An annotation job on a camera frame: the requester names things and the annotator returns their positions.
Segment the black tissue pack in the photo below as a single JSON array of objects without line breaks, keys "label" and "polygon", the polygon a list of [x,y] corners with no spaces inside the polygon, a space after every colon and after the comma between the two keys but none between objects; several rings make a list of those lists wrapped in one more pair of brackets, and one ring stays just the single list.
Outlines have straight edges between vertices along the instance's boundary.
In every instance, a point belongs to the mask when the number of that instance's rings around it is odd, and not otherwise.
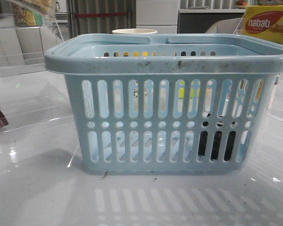
[{"label": "black tissue pack", "polygon": [[[212,146],[210,149],[210,160],[211,161],[218,160],[219,158],[222,138],[223,138],[222,131],[218,130],[214,132]],[[223,155],[224,161],[229,161],[231,159],[233,147],[235,144],[235,139],[236,139],[236,132],[230,131],[227,134],[227,138],[226,138],[225,153]],[[208,143],[208,132],[207,131],[200,132],[199,141],[198,141],[198,150],[197,150],[198,161],[202,161],[203,158],[208,153],[207,143]]]}]

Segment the bread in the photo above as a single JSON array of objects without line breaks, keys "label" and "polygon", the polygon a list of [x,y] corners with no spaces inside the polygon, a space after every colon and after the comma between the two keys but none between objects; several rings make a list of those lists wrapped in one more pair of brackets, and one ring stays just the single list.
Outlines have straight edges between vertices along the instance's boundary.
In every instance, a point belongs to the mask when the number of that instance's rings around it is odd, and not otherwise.
[{"label": "bread", "polygon": [[21,0],[25,7],[31,8],[44,15],[54,15],[56,12],[55,0]]}]

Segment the light blue plastic basket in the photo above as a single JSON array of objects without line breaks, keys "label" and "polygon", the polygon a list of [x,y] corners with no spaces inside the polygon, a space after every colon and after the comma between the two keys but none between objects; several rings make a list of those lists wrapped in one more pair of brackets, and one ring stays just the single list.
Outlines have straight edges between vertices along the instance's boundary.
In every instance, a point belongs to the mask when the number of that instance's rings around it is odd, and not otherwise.
[{"label": "light blue plastic basket", "polygon": [[[48,49],[44,62],[65,77],[87,169],[227,173],[252,150],[283,74],[283,45],[237,34],[83,34]],[[208,153],[198,161],[202,131]]]}]

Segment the white paper cup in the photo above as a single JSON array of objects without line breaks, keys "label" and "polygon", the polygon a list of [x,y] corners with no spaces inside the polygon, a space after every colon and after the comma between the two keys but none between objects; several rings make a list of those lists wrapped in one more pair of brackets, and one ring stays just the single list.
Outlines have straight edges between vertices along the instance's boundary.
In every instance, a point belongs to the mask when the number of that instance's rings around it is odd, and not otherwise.
[{"label": "white paper cup", "polygon": [[112,34],[132,34],[132,35],[149,35],[156,33],[158,33],[157,30],[141,29],[141,28],[115,29],[112,31]]}]

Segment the white drawer cabinet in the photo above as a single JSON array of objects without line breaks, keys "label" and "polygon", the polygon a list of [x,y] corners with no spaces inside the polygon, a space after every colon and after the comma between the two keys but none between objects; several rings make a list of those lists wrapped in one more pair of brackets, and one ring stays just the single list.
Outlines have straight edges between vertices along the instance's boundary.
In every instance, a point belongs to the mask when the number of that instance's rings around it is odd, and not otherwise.
[{"label": "white drawer cabinet", "polygon": [[136,27],[177,33],[179,7],[179,0],[137,0]]}]

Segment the clear acrylic stand right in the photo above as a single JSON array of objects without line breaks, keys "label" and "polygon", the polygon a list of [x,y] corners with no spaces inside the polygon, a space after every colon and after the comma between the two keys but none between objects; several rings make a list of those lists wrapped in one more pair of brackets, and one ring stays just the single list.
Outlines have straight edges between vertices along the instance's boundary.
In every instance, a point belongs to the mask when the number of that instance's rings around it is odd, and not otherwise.
[{"label": "clear acrylic stand right", "polygon": [[243,14],[243,16],[240,18],[233,34],[240,34],[243,31],[244,28],[244,20],[245,20],[245,13]]}]

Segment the clear acrylic shelf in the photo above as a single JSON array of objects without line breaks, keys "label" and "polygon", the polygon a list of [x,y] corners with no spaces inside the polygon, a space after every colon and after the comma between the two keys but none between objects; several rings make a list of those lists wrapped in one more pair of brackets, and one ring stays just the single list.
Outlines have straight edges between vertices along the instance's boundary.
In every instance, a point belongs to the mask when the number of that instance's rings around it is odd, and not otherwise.
[{"label": "clear acrylic shelf", "polygon": [[44,71],[44,53],[63,41],[55,21],[19,26],[12,14],[0,14],[0,77]]}]

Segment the green yellow cartoon package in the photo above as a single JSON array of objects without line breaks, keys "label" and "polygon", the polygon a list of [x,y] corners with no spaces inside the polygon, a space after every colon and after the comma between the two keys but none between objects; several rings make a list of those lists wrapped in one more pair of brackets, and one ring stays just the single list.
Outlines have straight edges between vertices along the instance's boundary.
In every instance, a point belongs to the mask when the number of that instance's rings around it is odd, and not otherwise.
[{"label": "green yellow cartoon package", "polygon": [[13,18],[16,26],[19,27],[35,27],[42,26],[42,16],[36,14],[22,6],[11,3]]}]

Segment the yellow nabati wafer box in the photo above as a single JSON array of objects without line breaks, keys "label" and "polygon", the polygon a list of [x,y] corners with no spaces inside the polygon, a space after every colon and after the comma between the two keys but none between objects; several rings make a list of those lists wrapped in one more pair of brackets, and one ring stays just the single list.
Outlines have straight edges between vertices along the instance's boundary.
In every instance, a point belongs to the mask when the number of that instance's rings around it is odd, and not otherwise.
[{"label": "yellow nabati wafer box", "polygon": [[239,34],[283,44],[283,5],[247,7]]}]

